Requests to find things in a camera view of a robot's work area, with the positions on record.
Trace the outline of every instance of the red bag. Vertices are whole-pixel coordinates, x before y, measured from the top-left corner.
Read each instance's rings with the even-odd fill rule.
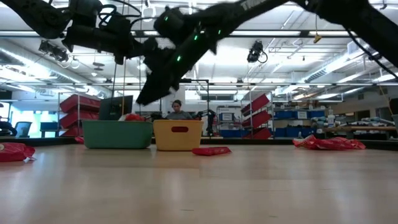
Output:
[[[125,121],[145,121],[145,118],[138,114],[127,114]]]
[[[366,149],[366,146],[358,140],[346,138],[317,139],[314,135],[305,139],[293,139],[295,147],[304,147],[306,149],[321,150],[352,150]]]
[[[35,149],[22,143],[0,143],[0,162],[23,161],[33,158]]]
[[[84,144],[84,143],[85,143],[85,139],[82,138],[82,137],[75,137],[75,141],[76,141],[78,144]]]
[[[192,153],[198,156],[213,156],[219,154],[231,153],[228,147],[208,147],[208,148],[194,148]]]

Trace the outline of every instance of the sign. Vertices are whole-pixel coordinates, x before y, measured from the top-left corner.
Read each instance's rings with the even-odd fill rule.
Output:
[[[232,113],[222,113],[221,117],[222,117],[223,121],[233,121]]]
[[[298,111],[297,112],[297,118],[298,119],[306,119],[307,118],[307,112],[306,111]]]

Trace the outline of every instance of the wooden floor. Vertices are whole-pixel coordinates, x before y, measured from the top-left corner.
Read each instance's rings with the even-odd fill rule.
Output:
[[[0,164],[1,224],[398,223],[398,153],[37,148]]]

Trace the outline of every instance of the handle cutout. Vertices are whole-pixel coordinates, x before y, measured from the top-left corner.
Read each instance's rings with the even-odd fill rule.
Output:
[[[174,133],[187,133],[188,127],[172,127],[172,132]]]

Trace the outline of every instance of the yellow plastic bin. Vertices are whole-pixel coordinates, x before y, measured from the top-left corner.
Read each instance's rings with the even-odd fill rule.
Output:
[[[200,147],[202,126],[202,121],[154,121],[157,150],[191,151]]]

